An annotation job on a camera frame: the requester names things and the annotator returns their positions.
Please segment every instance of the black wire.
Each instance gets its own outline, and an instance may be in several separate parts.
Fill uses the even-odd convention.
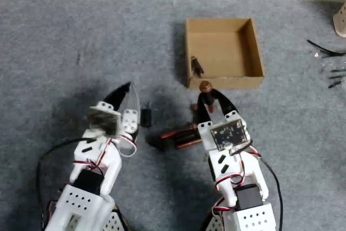
[[[321,51],[324,51],[324,53],[329,54],[329,55],[331,55],[332,57],[333,57],[333,56],[339,56],[339,55],[340,55],[340,56],[343,56],[343,55],[346,54],[346,52],[337,52],[337,51],[328,50],[328,49],[326,49],[326,48],[324,48],[324,47],[322,47],[322,46],[320,46],[320,45],[314,43],[314,42],[311,41],[311,40],[307,40],[307,41],[308,41],[308,43],[310,43],[311,45],[313,45],[313,46],[319,48]]]
[[[236,154],[240,154],[242,151],[245,151],[246,149],[248,149],[251,145],[252,145],[252,140],[243,148],[235,151],[234,153],[231,153],[231,156],[236,155]]]
[[[41,196],[41,164],[42,164],[43,160],[49,154],[51,154],[53,151],[55,151],[59,148],[68,146],[72,143],[77,143],[77,142],[82,142],[82,141],[94,141],[94,140],[95,140],[95,138],[77,138],[77,139],[68,140],[68,141],[62,142],[60,144],[57,144],[56,146],[53,146],[48,151],[46,151],[43,155],[41,155],[41,157],[39,158],[38,163],[37,163],[37,168],[36,168],[36,192],[37,192],[37,201],[38,201],[38,204],[41,208],[41,230],[42,231],[45,228],[44,207],[43,207],[43,201],[42,201],[42,196]]]
[[[280,223],[279,223],[279,231],[282,231],[282,223],[283,223],[283,200],[282,200],[282,194],[281,194],[281,190],[280,190],[280,183],[279,180],[276,176],[276,174],[274,173],[273,169],[271,168],[271,166],[263,159],[263,157],[259,157],[260,160],[264,163],[264,165],[268,168],[268,170],[270,171],[270,173],[273,175],[275,182],[276,182],[276,186],[277,186],[277,192],[279,195],[279,200],[280,200]]]

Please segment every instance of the cardboard box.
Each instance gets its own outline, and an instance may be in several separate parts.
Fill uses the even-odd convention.
[[[253,88],[264,79],[264,68],[250,18],[190,18],[186,22],[188,87],[203,80],[217,89]],[[194,75],[191,58],[204,70]]]

